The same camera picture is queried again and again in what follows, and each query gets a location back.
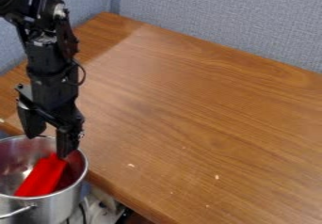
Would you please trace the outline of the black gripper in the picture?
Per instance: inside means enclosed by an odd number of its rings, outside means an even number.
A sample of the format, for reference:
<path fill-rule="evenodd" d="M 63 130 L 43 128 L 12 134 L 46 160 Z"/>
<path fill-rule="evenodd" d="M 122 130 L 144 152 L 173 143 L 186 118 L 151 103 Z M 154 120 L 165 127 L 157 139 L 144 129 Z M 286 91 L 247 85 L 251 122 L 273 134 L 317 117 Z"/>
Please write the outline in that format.
<path fill-rule="evenodd" d="M 78 67 L 58 72 L 28 67 L 27 74 L 31 83 L 16 86 L 18 116 L 26 136 L 35 138 L 51 124 L 56 128 L 56 155 L 66 158 L 78 149 L 83 137 L 83 116 L 75 99 L 84 80 L 79 79 Z"/>

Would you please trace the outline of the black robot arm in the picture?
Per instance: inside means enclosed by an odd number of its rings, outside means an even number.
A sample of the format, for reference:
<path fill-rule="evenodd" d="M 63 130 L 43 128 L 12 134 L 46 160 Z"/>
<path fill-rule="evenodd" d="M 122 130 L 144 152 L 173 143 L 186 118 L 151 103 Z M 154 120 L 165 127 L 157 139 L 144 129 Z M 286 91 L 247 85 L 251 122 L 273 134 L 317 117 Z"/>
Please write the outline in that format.
<path fill-rule="evenodd" d="M 18 31 L 28 57 L 28 85 L 16 86 L 18 115 L 26 136 L 55 128 L 56 155 L 79 147 L 84 117 L 75 100 L 86 70 L 75 60 L 79 40 L 63 0 L 0 0 L 0 17 Z"/>

